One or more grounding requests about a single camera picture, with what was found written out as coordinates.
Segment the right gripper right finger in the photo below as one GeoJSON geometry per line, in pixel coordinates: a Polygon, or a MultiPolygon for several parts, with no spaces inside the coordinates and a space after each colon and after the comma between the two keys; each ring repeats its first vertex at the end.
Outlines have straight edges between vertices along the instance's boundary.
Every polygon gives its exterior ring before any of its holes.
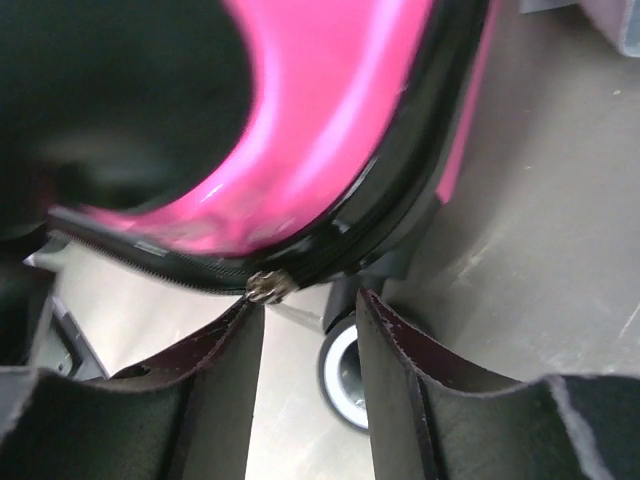
{"type": "Polygon", "coordinates": [[[359,293],[356,326],[379,479],[635,479],[639,381],[474,364],[359,293]]]}

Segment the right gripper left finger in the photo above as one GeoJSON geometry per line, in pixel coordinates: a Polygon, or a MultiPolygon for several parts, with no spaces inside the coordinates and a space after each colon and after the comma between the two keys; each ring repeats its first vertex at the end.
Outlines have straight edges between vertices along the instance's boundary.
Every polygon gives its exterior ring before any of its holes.
{"type": "Polygon", "coordinates": [[[114,377],[1,371],[5,479],[241,479],[264,334],[240,301],[114,377]]]}

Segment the pink hard-shell suitcase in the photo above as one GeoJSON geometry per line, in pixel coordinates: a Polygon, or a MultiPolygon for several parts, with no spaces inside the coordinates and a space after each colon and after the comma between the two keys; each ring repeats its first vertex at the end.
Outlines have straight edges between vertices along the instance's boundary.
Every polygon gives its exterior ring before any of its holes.
{"type": "Polygon", "coordinates": [[[75,241],[278,304],[329,284],[317,378],[366,432],[358,289],[455,189],[495,1],[5,1],[1,260],[75,241]]]}

